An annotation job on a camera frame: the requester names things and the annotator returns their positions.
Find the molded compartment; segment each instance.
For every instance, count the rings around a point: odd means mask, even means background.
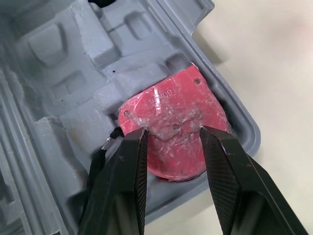
[[[75,234],[120,105],[197,65],[249,155],[260,131],[192,39],[210,0],[0,0],[0,233]],[[118,142],[110,149],[117,149]],[[208,188],[148,173],[146,223]]]

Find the black cable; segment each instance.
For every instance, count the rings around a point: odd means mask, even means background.
[[[110,134],[110,138],[116,139],[117,137],[124,137],[122,128],[116,127],[112,133]],[[96,181],[96,178],[98,177],[99,173],[102,171],[102,169],[105,166],[106,162],[106,150],[99,149],[96,150],[95,152],[92,153],[91,158],[91,165],[90,165],[90,170],[89,170],[89,176],[88,176],[88,181],[87,181],[87,195],[84,201],[83,205],[83,211],[81,214],[81,217],[79,219],[79,224],[82,222],[82,219],[84,217],[84,214],[87,209],[87,205],[91,196],[91,192],[94,186],[94,182]]]

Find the red plastic piece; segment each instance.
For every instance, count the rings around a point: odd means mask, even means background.
[[[195,65],[129,99],[118,119],[124,134],[148,128],[148,170],[173,181],[205,171],[201,125],[230,130],[223,108]]]

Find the black object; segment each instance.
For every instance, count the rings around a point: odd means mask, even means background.
[[[88,2],[96,3],[100,8],[106,7],[116,0],[88,0]]]
[[[200,138],[224,235],[307,234],[269,174],[234,136],[203,126]],[[147,131],[141,128],[125,136],[97,176],[79,234],[143,235],[146,190]]]
[[[114,140],[119,136],[124,137],[124,134],[123,134],[121,127],[116,127],[110,134],[110,138]],[[96,150],[95,152],[93,152],[93,154],[91,155],[92,161],[90,164],[90,170],[89,170],[89,175],[88,175],[88,180],[87,180],[87,190],[86,190],[87,194],[86,194],[86,198],[84,201],[83,211],[79,220],[79,224],[81,224],[82,219],[84,217],[94,183],[100,171],[103,169],[106,163],[106,152],[107,152],[106,149],[100,148],[99,150]]]
[[[147,139],[143,128],[125,136],[95,179],[78,234],[144,234]]]
[[[207,177],[224,235],[306,235],[269,174],[231,134],[200,131]]]

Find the white table surface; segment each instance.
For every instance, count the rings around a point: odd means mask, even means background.
[[[261,129],[254,159],[313,234],[313,1],[214,3],[194,38]],[[210,192],[152,222],[145,234],[222,234]]]

